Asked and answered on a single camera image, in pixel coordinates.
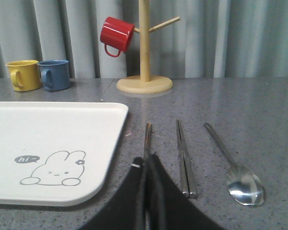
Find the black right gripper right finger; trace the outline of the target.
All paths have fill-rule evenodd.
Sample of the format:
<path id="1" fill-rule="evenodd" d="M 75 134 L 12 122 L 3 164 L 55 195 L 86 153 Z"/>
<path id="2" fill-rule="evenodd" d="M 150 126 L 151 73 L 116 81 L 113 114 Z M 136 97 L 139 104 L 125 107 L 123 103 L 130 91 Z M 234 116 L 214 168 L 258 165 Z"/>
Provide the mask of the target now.
<path id="1" fill-rule="evenodd" d="M 152 230 L 222 230 L 177 188 L 159 157 L 146 161 L 146 205 Z"/>

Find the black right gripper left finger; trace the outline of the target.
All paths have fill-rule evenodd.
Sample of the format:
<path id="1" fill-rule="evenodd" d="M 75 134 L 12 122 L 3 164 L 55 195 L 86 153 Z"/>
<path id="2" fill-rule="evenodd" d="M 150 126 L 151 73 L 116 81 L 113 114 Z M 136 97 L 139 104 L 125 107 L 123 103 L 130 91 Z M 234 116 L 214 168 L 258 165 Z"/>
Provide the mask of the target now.
<path id="1" fill-rule="evenodd" d="M 106 205 L 83 227 L 82 230 L 133 230 L 136 220 L 136 200 L 143 159 L 134 158 L 121 186 Z"/>

